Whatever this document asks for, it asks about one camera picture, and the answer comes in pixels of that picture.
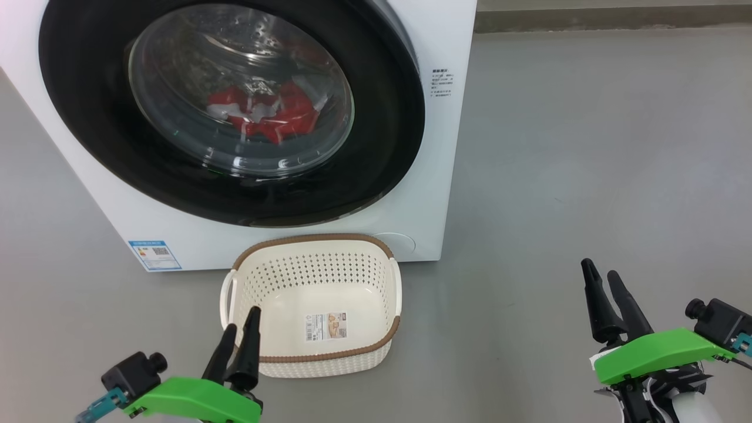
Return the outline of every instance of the white washing machine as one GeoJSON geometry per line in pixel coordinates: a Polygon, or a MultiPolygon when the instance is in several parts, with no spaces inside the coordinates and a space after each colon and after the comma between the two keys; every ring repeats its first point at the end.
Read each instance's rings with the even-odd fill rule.
{"type": "Polygon", "coordinates": [[[312,233],[438,260],[475,4],[0,0],[0,66],[146,270],[312,233]]]}

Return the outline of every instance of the laundry basket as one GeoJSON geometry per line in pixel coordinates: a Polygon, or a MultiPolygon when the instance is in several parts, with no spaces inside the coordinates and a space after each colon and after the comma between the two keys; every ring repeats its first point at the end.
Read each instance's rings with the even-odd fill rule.
{"type": "Polygon", "coordinates": [[[259,371],[279,378],[355,373],[387,356],[402,312],[388,247],[359,234],[296,236],[246,250],[225,277],[222,326],[261,308],[259,371]]]}

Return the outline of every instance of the label inside basket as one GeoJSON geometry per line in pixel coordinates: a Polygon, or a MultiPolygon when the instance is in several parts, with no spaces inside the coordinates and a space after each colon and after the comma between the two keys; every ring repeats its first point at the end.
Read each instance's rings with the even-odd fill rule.
{"type": "Polygon", "coordinates": [[[347,338],[347,313],[325,313],[305,316],[305,341],[347,338]]]}

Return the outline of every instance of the green plastic bracket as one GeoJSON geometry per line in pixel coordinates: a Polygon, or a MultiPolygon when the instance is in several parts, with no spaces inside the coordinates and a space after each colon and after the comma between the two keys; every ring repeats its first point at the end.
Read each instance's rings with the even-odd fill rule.
{"type": "Polygon", "coordinates": [[[685,327],[641,336],[616,351],[596,360],[596,374],[604,385],[647,375],[658,370],[714,360],[719,355],[734,358],[736,354],[715,345],[685,327]]]}
{"type": "Polygon", "coordinates": [[[144,408],[143,415],[179,415],[211,423],[258,423],[261,406],[207,379],[170,378],[130,403],[129,415],[144,408]]]}

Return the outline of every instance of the red cloth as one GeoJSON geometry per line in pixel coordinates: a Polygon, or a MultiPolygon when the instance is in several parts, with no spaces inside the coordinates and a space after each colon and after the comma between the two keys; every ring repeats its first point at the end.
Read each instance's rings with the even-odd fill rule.
{"type": "Polygon", "coordinates": [[[240,111],[247,116],[229,116],[227,120],[241,133],[246,136],[263,134],[269,141],[280,144],[289,135],[309,134],[314,130],[319,112],[314,109],[311,99],[294,82],[288,81],[280,87],[277,96],[257,94],[250,98],[236,86],[225,91],[209,96],[210,105],[238,104],[240,111]],[[276,114],[272,117],[263,117],[258,123],[250,119],[253,106],[264,104],[274,106],[277,104],[276,114]]]}

